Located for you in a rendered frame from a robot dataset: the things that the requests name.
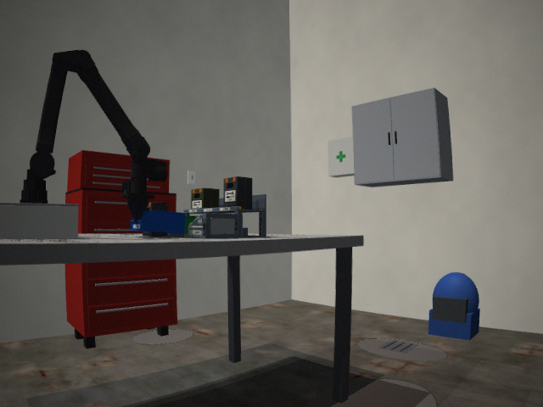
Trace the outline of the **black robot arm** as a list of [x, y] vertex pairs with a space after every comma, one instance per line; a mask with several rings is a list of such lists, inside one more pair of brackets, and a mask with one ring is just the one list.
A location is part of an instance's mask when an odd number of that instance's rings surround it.
[[150, 146], [131, 123], [104, 82], [90, 53], [85, 50], [67, 51], [53, 54], [52, 68], [36, 142], [36, 151], [38, 151], [31, 157], [30, 169], [27, 170], [27, 179], [24, 180], [24, 190], [21, 190], [20, 203], [48, 203], [46, 181], [43, 179], [54, 175], [56, 172], [53, 169], [55, 163], [51, 153], [53, 153], [60, 105], [68, 71], [76, 72], [79, 75], [119, 133], [126, 150], [132, 157], [132, 163], [134, 163], [131, 168], [131, 178], [140, 178], [140, 181], [147, 178], [149, 181], [165, 181], [167, 178], [167, 163], [148, 159]]

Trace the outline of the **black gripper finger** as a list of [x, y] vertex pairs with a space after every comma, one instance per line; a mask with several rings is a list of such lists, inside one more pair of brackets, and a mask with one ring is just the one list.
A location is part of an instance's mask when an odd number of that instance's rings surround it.
[[[142, 206], [142, 208], [141, 208], [141, 206]], [[142, 219], [143, 213], [144, 213], [145, 209], [147, 208], [147, 206], [148, 206], [148, 202], [140, 202], [138, 217], [137, 217], [138, 220]], [[141, 210], [141, 212], [140, 212], [140, 210]]]
[[137, 223], [139, 202], [127, 202], [127, 205], [129, 207], [130, 211], [132, 212], [132, 217], [133, 217], [134, 223]]

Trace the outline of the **blue bin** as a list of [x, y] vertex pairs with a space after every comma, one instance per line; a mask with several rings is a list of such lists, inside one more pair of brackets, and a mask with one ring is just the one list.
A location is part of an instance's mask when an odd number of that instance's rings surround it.
[[145, 210], [142, 220], [134, 223], [134, 220], [131, 219], [130, 230], [184, 234], [185, 216], [186, 213]]

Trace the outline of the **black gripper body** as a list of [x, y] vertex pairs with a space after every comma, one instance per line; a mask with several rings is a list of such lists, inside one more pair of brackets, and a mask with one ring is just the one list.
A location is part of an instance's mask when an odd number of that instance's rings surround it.
[[147, 180], [140, 178], [131, 179], [130, 193], [121, 194], [121, 198], [128, 198], [127, 202], [148, 202], [148, 199], [154, 199], [154, 195], [146, 194]]

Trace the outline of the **green open bin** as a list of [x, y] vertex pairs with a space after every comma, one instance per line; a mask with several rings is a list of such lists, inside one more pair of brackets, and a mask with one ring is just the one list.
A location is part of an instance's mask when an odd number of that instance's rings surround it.
[[198, 218], [198, 216], [186, 216], [184, 234], [188, 234], [188, 226]]

